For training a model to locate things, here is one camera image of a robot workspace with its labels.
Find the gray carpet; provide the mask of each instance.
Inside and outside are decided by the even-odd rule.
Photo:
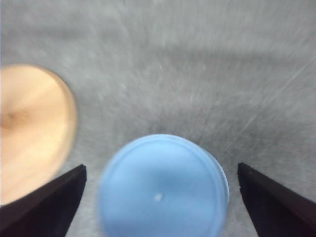
[[[246,162],[316,201],[316,2],[3,0],[1,63],[70,86],[78,135],[60,171],[88,181],[68,237],[100,237],[96,193],[111,156],[152,133],[210,151],[230,185],[223,237],[256,236],[238,190]]]

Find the blue lid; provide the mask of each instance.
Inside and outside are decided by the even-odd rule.
[[[100,186],[109,237],[216,237],[229,191],[215,158],[173,135],[137,139],[111,160]]]

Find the small white speck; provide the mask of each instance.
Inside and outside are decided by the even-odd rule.
[[[126,87],[126,85],[125,85],[124,83],[121,83],[121,84],[120,84],[120,87],[121,87],[121,89],[122,89],[123,91],[125,91],[125,90],[126,90],[126,88],[127,88],[127,87]]]
[[[162,200],[163,195],[162,194],[157,194],[154,198],[155,201],[161,201]]]

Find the round wooden object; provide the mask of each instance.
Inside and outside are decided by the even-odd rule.
[[[30,65],[1,69],[1,204],[52,178],[76,126],[73,95],[57,75]]]

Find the wooden block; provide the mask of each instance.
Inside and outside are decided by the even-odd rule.
[[[31,65],[1,69],[1,205],[53,177],[76,126],[75,100],[56,74]]]

